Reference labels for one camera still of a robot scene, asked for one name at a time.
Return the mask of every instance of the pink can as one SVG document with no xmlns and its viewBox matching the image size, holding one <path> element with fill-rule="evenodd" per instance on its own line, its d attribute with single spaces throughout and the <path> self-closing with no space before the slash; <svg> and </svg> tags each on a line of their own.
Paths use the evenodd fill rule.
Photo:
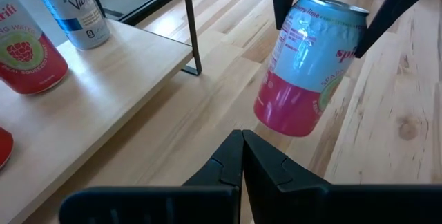
<svg viewBox="0 0 442 224">
<path fill-rule="evenodd" d="M 368 14 L 335 0 L 296 2 L 254 104 L 259 120 L 288 136 L 309 135 L 354 58 Z"/>
</svg>

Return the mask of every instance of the white can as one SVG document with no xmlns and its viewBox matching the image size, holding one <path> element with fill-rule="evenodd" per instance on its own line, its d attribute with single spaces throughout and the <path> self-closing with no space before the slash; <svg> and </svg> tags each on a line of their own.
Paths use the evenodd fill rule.
<svg viewBox="0 0 442 224">
<path fill-rule="evenodd" d="M 43 0 L 66 36 L 79 49 L 103 44 L 110 37 L 95 0 Z"/>
</svg>

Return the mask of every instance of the soda can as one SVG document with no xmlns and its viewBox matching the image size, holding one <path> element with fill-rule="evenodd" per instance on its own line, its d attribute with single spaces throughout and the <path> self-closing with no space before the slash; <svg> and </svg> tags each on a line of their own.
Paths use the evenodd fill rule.
<svg viewBox="0 0 442 224">
<path fill-rule="evenodd" d="M 95 0 L 43 0 L 72 44 L 81 50 L 97 47 L 110 37 Z"/>
<path fill-rule="evenodd" d="M 253 110 L 288 136 L 309 135 L 349 68 L 367 10 L 335 0 L 299 0 L 289 11 Z"/>
<path fill-rule="evenodd" d="M 0 79 L 21 94 L 60 82 L 68 65 L 19 0 L 0 0 Z"/>
</svg>

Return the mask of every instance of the wood knot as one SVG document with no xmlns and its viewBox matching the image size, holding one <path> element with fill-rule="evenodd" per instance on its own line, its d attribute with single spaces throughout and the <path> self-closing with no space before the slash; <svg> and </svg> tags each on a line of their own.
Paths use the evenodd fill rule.
<svg viewBox="0 0 442 224">
<path fill-rule="evenodd" d="M 398 119 L 399 123 L 399 137 L 403 140 L 412 140 L 413 138 L 417 137 L 418 129 L 417 125 L 418 122 L 410 117 L 402 117 Z"/>
</svg>

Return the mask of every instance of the table top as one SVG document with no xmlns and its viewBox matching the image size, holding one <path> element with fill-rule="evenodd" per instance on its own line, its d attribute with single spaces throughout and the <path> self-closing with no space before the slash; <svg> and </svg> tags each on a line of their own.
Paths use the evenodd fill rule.
<svg viewBox="0 0 442 224">
<path fill-rule="evenodd" d="M 15 139 L 0 171 L 0 223 L 24 221 L 192 58 L 185 44 L 108 26 L 98 48 L 58 47 L 70 71 L 54 89 L 22 96 L 0 84 L 0 126 Z"/>
</svg>

